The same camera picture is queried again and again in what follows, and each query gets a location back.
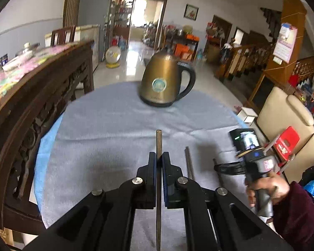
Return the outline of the dark red sleeve forearm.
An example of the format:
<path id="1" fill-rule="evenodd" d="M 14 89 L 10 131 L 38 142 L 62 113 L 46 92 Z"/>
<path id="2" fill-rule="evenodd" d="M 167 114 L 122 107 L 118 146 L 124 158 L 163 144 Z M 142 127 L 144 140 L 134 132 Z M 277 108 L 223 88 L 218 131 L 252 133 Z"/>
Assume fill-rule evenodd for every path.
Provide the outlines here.
<path id="1" fill-rule="evenodd" d="M 295 181 L 288 194 L 273 206 L 273 224 L 294 250 L 314 250 L 314 203 Z"/>

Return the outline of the person's right hand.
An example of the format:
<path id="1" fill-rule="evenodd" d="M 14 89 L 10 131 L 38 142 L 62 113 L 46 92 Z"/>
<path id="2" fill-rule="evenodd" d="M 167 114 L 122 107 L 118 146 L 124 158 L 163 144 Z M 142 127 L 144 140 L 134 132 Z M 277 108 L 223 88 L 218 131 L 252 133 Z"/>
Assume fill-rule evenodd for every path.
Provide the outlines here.
<path id="1" fill-rule="evenodd" d="M 278 174 L 269 172 L 268 177 L 260 178 L 252 183 L 245 180 L 246 194 L 251 207 L 256 205 L 255 190 L 264 189 L 269 192 L 274 205 L 282 201 L 289 193 L 289 184 Z"/>

